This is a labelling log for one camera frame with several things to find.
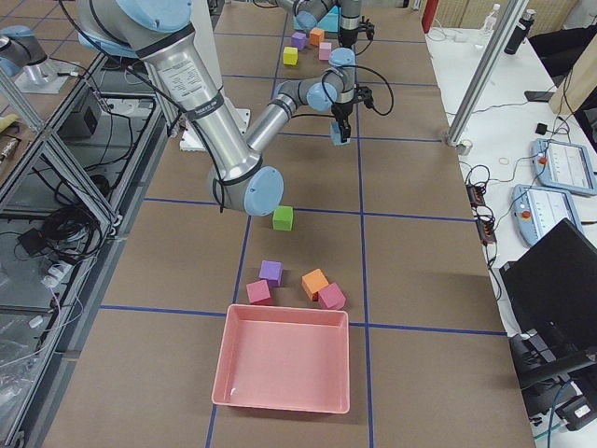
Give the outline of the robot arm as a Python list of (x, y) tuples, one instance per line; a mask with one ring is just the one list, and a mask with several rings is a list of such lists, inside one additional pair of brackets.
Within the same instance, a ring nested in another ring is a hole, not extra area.
[(189, 1), (79, 1), (82, 43), (107, 55), (136, 57), (157, 73), (165, 99), (187, 118), (210, 155), (208, 189), (223, 208), (250, 216), (271, 214), (284, 193), (281, 173), (265, 165), (263, 152), (302, 106), (331, 111), (330, 136), (337, 145), (351, 137), (354, 104), (368, 98), (355, 81), (356, 38), (368, 22), (359, 1), (283, 1), (301, 27), (311, 31), (333, 7), (339, 7), (339, 47), (320, 77), (286, 81), (261, 116), (242, 132), (223, 93), (194, 44), (197, 26)]
[(268, 1), (268, 4), (290, 13), (297, 20), (299, 28), (307, 33), (337, 7), (337, 39), (342, 48), (352, 48), (361, 33), (366, 35), (369, 42), (374, 39), (375, 25), (361, 14), (361, 0), (273, 0)]

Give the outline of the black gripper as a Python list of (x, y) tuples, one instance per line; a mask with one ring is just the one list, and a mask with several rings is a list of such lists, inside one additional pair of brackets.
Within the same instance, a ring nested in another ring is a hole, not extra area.
[(372, 90), (365, 85), (356, 84), (351, 91), (343, 92), (340, 95), (340, 100), (331, 106), (332, 123), (339, 126), (340, 123), (340, 141), (342, 143), (349, 143), (351, 139), (351, 125), (349, 117), (353, 113), (354, 105), (364, 103), (365, 107), (372, 109), (374, 107), (374, 99)]
[(351, 48), (360, 33), (364, 33), (369, 41), (374, 38), (375, 25), (369, 18), (360, 17), (340, 17), (338, 29), (338, 42), (343, 48)]

